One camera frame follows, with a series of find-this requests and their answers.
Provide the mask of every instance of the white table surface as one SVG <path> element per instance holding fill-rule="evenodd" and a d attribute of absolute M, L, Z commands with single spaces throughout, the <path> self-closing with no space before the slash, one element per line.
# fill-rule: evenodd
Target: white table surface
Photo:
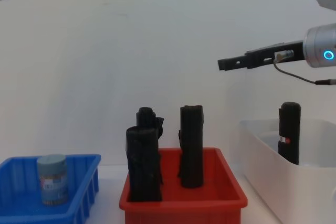
<path fill-rule="evenodd" d="M 99 166 L 99 193 L 86 224 L 124 224 L 124 212 L 119 209 L 119 198 L 127 172 L 125 165 Z M 248 206 L 241 213 L 241 224 L 281 224 L 244 175 L 238 169 L 234 169 L 234 173 L 248 198 Z"/>

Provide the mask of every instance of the cable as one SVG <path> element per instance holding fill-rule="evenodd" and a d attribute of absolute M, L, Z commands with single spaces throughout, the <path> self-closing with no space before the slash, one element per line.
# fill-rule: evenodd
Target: cable
<path fill-rule="evenodd" d="M 283 71 L 282 69 L 278 68 L 277 63 L 279 63 L 276 59 L 273 61 L 273 66 L 275 67 L 276 70 L 278 70 L 281 73 L 287 74 L 289 76 L 295 77 L 297 79 L 300 79 L 302 81 L 315 84 L 315 85 L 336 85 L 336 79 L 328 79 L 328 80 L 318 80 L 318 81 L 311 81 L 306 78 L 303 78 L 301 76 L 297 76 L 296 74 L 289 73 L 286 71 Z"/>

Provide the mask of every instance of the blue indicator light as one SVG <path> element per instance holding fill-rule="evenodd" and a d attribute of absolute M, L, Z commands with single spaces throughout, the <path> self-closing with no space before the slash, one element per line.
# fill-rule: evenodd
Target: blue indicator light
<path fill-rule="evenodd" d="M 334 58 L 334 53 L 332 51 L 324 51 L 323 56 L 327 59 L 327 60 L 332 60 Z"/>

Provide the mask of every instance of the white plastic bin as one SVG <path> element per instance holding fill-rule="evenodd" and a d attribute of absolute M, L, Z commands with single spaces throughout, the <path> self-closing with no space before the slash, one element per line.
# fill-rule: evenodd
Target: white plastic bin
<path fill-rule="evenodd" d="M 336 125 L 301 119 L 299 165 L 278 154 L 279 120 L 240 124 L 249 182 L 284 224 L 336 223 Z"/>

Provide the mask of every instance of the red plastic bin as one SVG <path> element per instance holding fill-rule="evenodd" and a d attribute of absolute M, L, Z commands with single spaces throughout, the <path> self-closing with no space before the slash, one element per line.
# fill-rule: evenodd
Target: red plastic bin
<path fill-rule="evenodd" d="M 240 210 L 247 198 L 217 148 L 203 148 L 204 185 L 181 187 L 177 177 L 179 148 L 160 149 L 163 186 L 161 202 L 130 202 L 130 181 L 126 178 L 119 206 L 125 224 L 239 224 Z"/>

